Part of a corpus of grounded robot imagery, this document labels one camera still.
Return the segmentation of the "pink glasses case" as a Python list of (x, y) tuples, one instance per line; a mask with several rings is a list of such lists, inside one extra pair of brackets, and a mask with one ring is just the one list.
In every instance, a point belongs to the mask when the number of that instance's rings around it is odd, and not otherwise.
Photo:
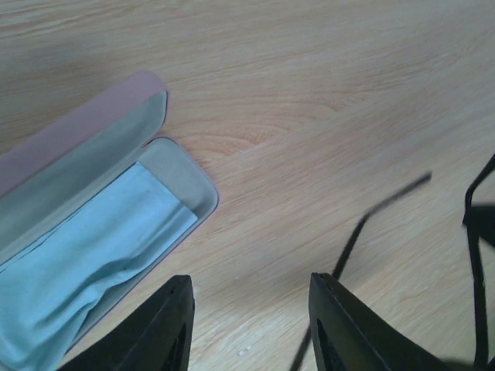
[(148, 268), (105, 292), (69, 349), (217, 208), (217, 190), (201, 167), (159, 136), (167, 104), (164, 83), (152, 72), (136, 73), (1, 157), (1, 267), (135, 164), (196, 215)]

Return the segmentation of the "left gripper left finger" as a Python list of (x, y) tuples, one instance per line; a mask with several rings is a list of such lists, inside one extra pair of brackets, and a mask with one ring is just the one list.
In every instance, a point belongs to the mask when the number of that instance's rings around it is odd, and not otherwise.
[(187, 370), (195, 301), (189, 275), (175, 275), (62, 370)]

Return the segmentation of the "light blue cleaning cloth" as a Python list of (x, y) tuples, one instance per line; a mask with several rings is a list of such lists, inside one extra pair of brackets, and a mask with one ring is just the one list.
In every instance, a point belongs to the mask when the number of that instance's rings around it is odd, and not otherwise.
[(148, 268), (196, 215), (135, 164), (1, 267), (1, 361), (53, 370), (105, 292)]

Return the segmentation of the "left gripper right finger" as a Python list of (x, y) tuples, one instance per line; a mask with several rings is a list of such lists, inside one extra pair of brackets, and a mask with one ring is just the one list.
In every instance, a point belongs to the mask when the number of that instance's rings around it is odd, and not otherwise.
[(440, 359), (391, 327), (329, 274), (313, 273), (309, 289), (318, 370), (474, 370)]

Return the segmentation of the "black gold sunglasses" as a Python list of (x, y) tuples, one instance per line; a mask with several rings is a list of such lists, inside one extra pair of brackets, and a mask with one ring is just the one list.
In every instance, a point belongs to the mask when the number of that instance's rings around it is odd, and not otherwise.
[[(474, 370), (492, 370), (494, 368), (494, 359), (489, 355), (489, 330), (488, 317), (486, 309), (486, 288), (483, 263), (480, 253), (480, 242), (484, 241), (489, 245), (494, 244), (494, 205), (492, 203), (474, 203), (473, 194), (478, 186), (485, 181), (494, 172), (494, 160), (490, 159), (483, 167), (479, 175), (474, 179), (466, 190), (464, 201), (463, 225), (466, 229), (467, 247), (469, 251), (471, 271), (473, 275), (473, 302), (474, 302), (474, 319), (475, 319), (475, 356), (472, 362), (466, 362), (475, 367)], [(336, 262), (331, 275), (340, 282), (340, 277), (350, 258), (351, 252), (358, 240), (358, 237), (364, 228), (366, 222), (376, 213), (385, 209), (392, 203), (413, 192), (418, 187), (429, 182), (432, 175), (426, 173), (414, 182), (407, 184), (399, 189), (395, 194), (383, 199), (372, 208), (370, 208), (359, 220), (355, 229), (350, 235), (346, 246)], [(306, 329), (301, 344), (290, 368), (299, 370), (302, 367), (303, 360), (308, 349), (313, 349), (312, 335), (310, 327)]]

